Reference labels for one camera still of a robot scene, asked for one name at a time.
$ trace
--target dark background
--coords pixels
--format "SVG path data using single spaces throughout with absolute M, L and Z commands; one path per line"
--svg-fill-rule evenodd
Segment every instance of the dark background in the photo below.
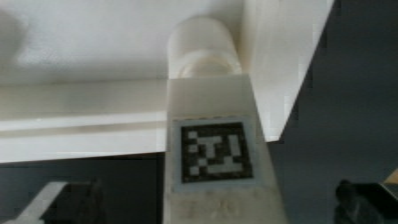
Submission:
M 337 1 L 285 137 L 271 144 L 292 224 L 331 224 L 344 178 L 398 167 L 398 1 Z M 109 223 L 163 223 L 164 155 L 0 165 L 0 222 L 54 180 L 104 182 Z

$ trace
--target white wall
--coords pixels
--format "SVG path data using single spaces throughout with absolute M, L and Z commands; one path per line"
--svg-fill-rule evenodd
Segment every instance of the white wall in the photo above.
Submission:
M 168 80 L 0 88 L 0 162 L 166 150 Z
M 250 0 L 241 57 L 251 74 L 267 141 L 280 140 L 333 0 Z

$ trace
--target black object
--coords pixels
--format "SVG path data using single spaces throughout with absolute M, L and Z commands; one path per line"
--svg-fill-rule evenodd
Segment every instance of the black object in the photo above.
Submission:
M 42 216 L 45 224 L 104 224 L 102 187 L 93 183 L 70 183 Z
M 365 196 L 386 219 L 398 219 L 398 200 L 383 184 L 354 184 L 360 195 Z

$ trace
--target white surface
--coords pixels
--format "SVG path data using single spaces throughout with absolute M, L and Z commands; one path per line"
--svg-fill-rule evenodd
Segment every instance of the white surface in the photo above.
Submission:
M 219 20 L 194 17 L 173 31 L 168 44 L 170 78 L 242 74 L 230 30 Z
M 264 141 L 262 126 L 258 123 L 257 103 L 250 76 L 219 76 L 171 81 L 170 88 L 170 122 L 182 118 L 207 118 L 214 116 L 248 116 L 255 121 L 251 135 L 257 141 L 260 177 L 266 184 L 242 185 L 225 188 L 196 189 L 193 192 L 177 192 L 175 153 L 178 152 L 175 137 L 170 134 L 166 152 L 166 224 L 287 224 L 287 214 L 269 149 Z
M 248 0 L 241 57 L 251 74 L 267 141 L 280 140 L 333 0 Z
M 168 78 L 177 24 L 210 15 L 237 37 L 242 9 L 244 0 L 3 0 L 0 85 Z
M 168 80 L 0 88 L 0 162 L 166 150 Z

